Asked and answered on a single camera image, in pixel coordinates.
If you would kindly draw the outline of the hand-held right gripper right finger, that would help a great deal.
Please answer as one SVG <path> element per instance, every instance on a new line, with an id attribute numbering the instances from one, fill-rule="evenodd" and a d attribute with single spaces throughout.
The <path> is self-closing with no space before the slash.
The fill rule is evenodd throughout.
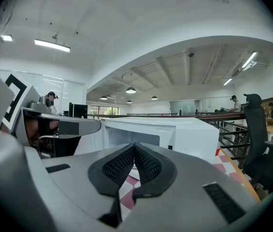
<path id="1" fill-rule="evenodd" d="M 125 232 L 246 232 L 273 201 L 273 194 L 261 202 L 240 183 L 198 157 L 145 144 L 166 156 L 177 168 L 177 177 L 159 197 L 137 199 L 119 230 Z M 217 183 L 240 206 L 244 215 L 228 223 L 204 186 Z"/>

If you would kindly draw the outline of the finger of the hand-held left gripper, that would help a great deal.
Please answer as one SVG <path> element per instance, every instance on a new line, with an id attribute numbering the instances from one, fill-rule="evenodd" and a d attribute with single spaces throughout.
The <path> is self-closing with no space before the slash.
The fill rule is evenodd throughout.
<path id="1" fill-rule="evenodd" d="M 56 122 L 53 129 L 50 126 L 42 126 L 39 139 L 70 139 L 93 134 L 101 129 L 101 122 L 94 119 L 53 115 L 47 113 L 45 109 L 37 110 L 23 107 L 22 111 L 25 115 L 36 119 L 38 123 Z"/>

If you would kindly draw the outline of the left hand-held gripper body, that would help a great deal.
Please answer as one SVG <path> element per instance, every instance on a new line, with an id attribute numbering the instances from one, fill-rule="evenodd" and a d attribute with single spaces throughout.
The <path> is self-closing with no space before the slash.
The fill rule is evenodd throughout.
<path id="1" fill-rule="evenodd" d="M 51 136 L 50 119 L 40 118 L 42 114 L 51 115 L 51 102 L 48 97 L 40 96 L 33 85 L 17 73 L 11 73 L 5 80 L 14 98 L 2 119 L 3 125 L 22 145 L 30 145 L 27 138 L 26 118 L 32 118 L 40 128 L 41 137 Z"/>

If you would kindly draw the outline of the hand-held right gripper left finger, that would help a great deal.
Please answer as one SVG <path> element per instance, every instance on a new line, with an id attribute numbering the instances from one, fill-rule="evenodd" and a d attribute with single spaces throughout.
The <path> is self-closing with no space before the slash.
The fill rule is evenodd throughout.
<path id="1" fill-rule="evenodd" d="M 127 217 L 118 228 L 98 220 L 110 212 L 113 198 L 100 195 L 87 176 L 93 162 L 125 146 L 50 159 L 41 159 L 32 147 L 24 148 L 37 192 L 58 232 L 137 232 L 131 217 Z"/>

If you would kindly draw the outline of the white microwave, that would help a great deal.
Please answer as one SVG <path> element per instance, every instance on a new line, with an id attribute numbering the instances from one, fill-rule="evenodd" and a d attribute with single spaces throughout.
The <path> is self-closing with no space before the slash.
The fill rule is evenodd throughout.
<path id="1" fill-rule="evenodd" d="M 101 121 L 101 129 L 82 136 L 75 154 L 121 144 L 146 143 L 214 162 L 219 130 L 197 118 L 123 117 Z"/>

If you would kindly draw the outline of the black monitor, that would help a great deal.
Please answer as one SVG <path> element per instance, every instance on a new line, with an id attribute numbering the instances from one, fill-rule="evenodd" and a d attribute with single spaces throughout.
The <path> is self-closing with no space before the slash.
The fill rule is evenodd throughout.
<path id="1" fill-rule="evenodd" d="M 88 106 L 83 104 L 69 103 L 69 117 L 85 118 L 87 119 Z"/>

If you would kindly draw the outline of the red white checkered tablecloth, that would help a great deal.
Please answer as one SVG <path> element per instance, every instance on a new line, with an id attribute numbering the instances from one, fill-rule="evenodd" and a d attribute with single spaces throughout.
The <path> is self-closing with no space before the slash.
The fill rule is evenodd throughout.
<path id="1" fill-rule="evenodd" d="M 228 160 L 228 156 L 222 150 L 220 150 L 219 154 L 215 156 L 213 165 L 221 172 L 228 175 L 231 179 L 237 181 L 243 186 L 244 183 L 241 180 L 240 175 L 236 172 L 232 163 L 233 161 Z M 130 211 L 133 209 L 134 204 L 132 200 L 132 191 L 140 186 L 141 182 L 139 173 L 136 169 L 132 169 L 123 186 L 119 190 L 120 205 L 123 210 Z"/>

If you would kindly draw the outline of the long ceiling tube light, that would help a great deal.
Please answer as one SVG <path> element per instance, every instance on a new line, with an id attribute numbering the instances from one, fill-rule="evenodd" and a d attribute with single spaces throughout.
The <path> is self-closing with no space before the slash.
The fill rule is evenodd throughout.
<path id="1" fill-rule="evenodd" d="M 56 49 L 56 50 L 60 50 L 63 52 L 70 52 L 71 48 L 68 46 L 64 46 L 61 44 L 57 44 L 57 43 L 52 43 L 49 41 L 43 41 L 43 40 L 39 40 L 39 39 L 35 39 L 34 43 L 38 46 L 43 46 L 43 47 L 48 47 L 48 48 L 52 48 L 52 49 Z"/>

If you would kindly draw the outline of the black metal railing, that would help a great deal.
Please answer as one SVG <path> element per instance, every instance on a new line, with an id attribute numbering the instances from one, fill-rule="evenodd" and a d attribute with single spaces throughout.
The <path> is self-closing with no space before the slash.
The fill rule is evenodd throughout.
<path id="1" fill-rule="evenodd" d="M 231 159 L 243 160 L 250 147 L 247 126 L 244 125 L 244 113 L 198 112 L 196 118 L 219 130 L 220 147 L 231 153 Z"/>

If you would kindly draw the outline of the black office chair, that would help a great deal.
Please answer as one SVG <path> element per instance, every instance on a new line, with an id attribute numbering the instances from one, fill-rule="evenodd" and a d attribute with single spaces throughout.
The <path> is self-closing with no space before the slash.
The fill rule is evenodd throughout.
<path id="1" fill-rule="evenodd" d="M 251 178 L 251 185 L 262 185 L 273 192 L 273 142 L 268 140 L 262 100 L 258 94 L 244 94 L 244 116 L 250 138 L 250 147 L 243 163 L 243 173 Z"/>

